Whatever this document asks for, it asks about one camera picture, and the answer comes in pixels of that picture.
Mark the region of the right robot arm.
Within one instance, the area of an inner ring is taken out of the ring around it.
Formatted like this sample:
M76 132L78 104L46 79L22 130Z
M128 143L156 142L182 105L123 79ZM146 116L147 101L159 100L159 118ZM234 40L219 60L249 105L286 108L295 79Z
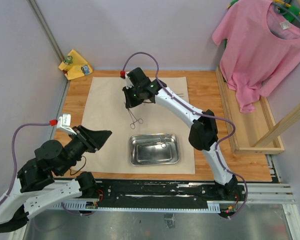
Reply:
M219 147L217 117L214 113L189 104L164 82L150 80L139 67L129 72L121 70L120 77L126 82L122 91L127 109L149 101L165 107L189 127L188 141L205 156L213 173L217 196L222 200L230 199L235 193L238 180L230 171Z

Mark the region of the stainless steel tray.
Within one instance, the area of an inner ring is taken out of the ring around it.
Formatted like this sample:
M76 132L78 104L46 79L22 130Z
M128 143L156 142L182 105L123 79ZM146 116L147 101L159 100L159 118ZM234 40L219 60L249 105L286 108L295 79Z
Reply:
M165 138L167 147L145 146L149 139ZM172 165L180 160L178 138L173 133L139 134L129 140L129 158L133 166Z

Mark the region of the steel surgical forceps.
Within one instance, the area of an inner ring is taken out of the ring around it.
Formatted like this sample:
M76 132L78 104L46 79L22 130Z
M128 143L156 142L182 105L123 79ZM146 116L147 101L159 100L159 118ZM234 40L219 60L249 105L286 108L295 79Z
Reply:
M176 93L177 96L183 98L184 97L184 94L183 93Z

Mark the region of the beige cloth wrap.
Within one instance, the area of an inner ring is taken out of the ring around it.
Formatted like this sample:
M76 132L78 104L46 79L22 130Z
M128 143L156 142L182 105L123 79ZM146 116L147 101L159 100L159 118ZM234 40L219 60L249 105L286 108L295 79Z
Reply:
M89 130L110 130L111 136L96 153L86 152L82 163L74 170L115 174L195 174L194 148L188 141L190 129L176 115L159 104L143 103L131 112L143 120L133 122L125 108L122 88L125 81L119 77L94 77L85 104L82 126ZM134 135L175 134L180 152L175 164L133 166L129 159L129 140Z

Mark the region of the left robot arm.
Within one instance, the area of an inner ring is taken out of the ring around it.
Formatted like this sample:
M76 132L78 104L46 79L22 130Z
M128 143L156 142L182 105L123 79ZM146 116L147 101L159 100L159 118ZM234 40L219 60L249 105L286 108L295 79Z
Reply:
M83 172L54 190L43 189L63 176L79 162L84 153L100 150L112 135L110 130L90 130L82 125L73 127L68 144L52 139L34 151L35 157L14 175L13 185L0 197L0 233L9 233L54 205L72 198L91 198L98 185L91 172Z

